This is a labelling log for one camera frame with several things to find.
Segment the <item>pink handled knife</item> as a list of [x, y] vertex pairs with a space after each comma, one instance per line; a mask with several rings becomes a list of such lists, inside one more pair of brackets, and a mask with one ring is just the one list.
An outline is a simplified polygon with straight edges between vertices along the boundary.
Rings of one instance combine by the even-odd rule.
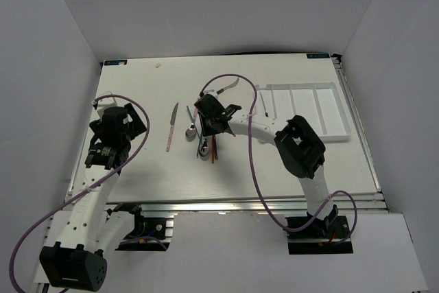
[[172, 140], [173, 133], [174, 133], [174, 126], [175, 126], [175, 122], [176, 122], [176, 115], [177, 115], [177, 112], [178, 112], [178, 105], [179, 105], [179, 103], [177, 102], [174, 105], [174, 108], [173, 108], [172, 113], [171, 113], [170, 129], [169, 129], [169, 135], [168, 135], [168, 138], [167, 138], [167, 146], [166, 146], [166, 150], [165, 150], [166, 152], [169, 152], [170, 148], [171, 148], [171, 140]]

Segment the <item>floral handled knife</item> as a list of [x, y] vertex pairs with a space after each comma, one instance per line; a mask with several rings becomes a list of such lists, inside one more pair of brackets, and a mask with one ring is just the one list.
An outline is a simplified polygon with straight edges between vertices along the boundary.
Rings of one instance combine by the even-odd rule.
[[264, 98], [263, 98], [263, 94], [262, 94], [261, 91], [259, 91], [259, 97], [260, 97], [260, 99], [261, 99], [261, 105], [262, 105], [262, 107], [263, 107], [263, 113], [264, 113], [265, 117], [269, 117], [269, 116], [268, 116], [267, 107], [266, 107], [266, 105], [265, 105], [265, 100], [264, 100]]

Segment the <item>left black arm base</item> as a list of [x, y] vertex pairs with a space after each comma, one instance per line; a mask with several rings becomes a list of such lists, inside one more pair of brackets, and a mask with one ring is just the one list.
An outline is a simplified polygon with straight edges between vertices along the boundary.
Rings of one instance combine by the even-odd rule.
[[123, 238], [118, 251], [160, 251], [165, 252], [170, 245], [166, 236], [167, 218], [147, 217], [140, 204], [120, 203], [107, 209], [107, 222], [114, 213], [129, 213], [134, 218], [134, 228]]

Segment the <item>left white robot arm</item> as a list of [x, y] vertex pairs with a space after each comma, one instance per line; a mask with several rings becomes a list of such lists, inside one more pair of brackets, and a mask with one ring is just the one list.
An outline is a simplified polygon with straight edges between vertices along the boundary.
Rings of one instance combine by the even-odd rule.
[[93, 131], [84, 164], [79, 198], [52, 246], [43, 247], [39, 261], [55, 288], [98, 291], [107, 272], [107, 256], [128, 235], [140, 236], [145, 220], [136, 215], [118, 215], [100, 229], [111, 190], [130, 156], [132, 141], [146, 135], [147, 128], [134, 106], [105, 106], [89, 124]]

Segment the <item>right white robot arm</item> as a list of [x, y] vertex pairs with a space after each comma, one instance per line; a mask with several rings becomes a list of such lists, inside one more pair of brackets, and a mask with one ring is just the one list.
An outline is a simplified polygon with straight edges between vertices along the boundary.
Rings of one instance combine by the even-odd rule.
[[285, 121], [270, 119], [250, 113], [235, 104], [224, 107], [211, 94], [202, 96], [194, 106], [204, 136], [222, 133], [247, 136], [250, 171], [263, 205], [266, 203], [254, 168], [254, 139], [276, 147], [285, 169], [299, 180], [307, 202], [311, 232], [318, 237], [326, 237], [333, 231], [338, 210], [324, 177], [326, 147], [304, 117], [295, 115]]

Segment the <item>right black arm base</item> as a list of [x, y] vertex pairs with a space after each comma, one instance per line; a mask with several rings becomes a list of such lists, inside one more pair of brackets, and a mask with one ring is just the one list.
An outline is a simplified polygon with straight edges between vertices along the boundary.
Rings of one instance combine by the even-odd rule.
[[323, 228], [319, 219], [299, 232], [287, 232], [287, 247], [290, 255], [343, 255], [353, 254], [349, 236], [350, 227], [345, 215], [333, 218], [328, 228]]

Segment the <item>dark thin chopstick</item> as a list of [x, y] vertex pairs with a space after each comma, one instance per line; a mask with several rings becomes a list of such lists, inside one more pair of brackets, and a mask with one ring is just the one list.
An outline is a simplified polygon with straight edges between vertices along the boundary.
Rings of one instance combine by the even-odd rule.
[[218, 160], [218, 150], [217, 150], [217, 139], [216, 139], [216, 135], [213, 135], [213, 146], [214, 146], [214, 157], [215, 160]]

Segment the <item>green chopstick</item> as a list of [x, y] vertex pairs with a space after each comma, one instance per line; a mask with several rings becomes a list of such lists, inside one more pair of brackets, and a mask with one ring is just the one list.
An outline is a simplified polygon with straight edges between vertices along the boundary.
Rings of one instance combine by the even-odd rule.
[[196, 150], [196, 158], [198, 158], [200, 155], [201, 145], [202, 145], [202, 135], [200, 135], [200, 137], [199, 137], [198, 146], [197, 146], [197, 150]]

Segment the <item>left blue corner label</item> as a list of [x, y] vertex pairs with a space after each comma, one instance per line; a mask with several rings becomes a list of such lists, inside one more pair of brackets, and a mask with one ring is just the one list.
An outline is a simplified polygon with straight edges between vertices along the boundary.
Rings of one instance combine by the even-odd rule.
[[127, 65], [128, 61], [126, 59], [119, 60], [105, 60], [104, 66], [119, 66], [119, 65]]

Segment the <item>white divided utensil tray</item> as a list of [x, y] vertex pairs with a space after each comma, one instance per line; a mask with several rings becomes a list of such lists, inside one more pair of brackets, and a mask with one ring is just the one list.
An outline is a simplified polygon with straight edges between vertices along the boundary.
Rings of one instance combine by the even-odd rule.
[[264, 115], [259, 91], [272, 119], [304, 117], [325, 143], [348, 141], [351, 128], [333, 82], [258, 85], [255, 113]]

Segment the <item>pink handled spoon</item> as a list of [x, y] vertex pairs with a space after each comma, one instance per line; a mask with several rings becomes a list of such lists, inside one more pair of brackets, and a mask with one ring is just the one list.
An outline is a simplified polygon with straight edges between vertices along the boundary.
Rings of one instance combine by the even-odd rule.
[[193, 141], [196, 137], [198, 137], [198, 130], [196, 127], [196, 117], [198, 114], [198, 110], [197, 108], [194, 108], [193, 111], [190, 111], [189, 107], [187, 107], [187, 112], [191, 120], [191, 125], [186, 129], [185, 137], [188, 141]]

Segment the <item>green handled spoon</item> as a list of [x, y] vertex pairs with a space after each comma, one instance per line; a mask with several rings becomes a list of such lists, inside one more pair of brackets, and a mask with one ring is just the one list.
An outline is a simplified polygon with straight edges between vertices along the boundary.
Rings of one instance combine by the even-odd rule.
[[203, 138], [198, 148], [199, 157], [205, 159], [211, 152], [211, 147], [207, 138]]

